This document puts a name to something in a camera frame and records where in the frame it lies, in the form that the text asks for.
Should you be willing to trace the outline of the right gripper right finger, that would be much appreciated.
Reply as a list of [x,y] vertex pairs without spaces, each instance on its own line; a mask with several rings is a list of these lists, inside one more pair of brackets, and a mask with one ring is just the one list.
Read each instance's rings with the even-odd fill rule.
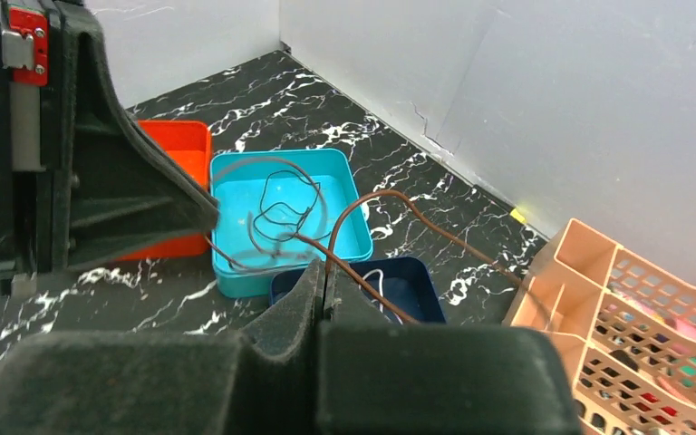
[[317,333],[321,434],[578,434],[565,367],[523,327],[392,323],[338,267]]

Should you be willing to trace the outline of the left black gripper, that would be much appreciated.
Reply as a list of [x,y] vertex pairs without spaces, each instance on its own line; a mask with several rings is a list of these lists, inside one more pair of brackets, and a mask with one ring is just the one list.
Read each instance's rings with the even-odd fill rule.
[[0,1],[1,283],[31,283],[49,269],[49,188],[60,167],[56,270],[94,267],[217,223],[217,201],[121,106],[92,13],[78,3]]

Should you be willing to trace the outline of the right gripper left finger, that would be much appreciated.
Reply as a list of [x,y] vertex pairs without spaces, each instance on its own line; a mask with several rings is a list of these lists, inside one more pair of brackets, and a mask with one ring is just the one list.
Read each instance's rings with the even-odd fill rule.
[[57,332],[0,363],[0,434],[311,434],[324,265],[238,330]]

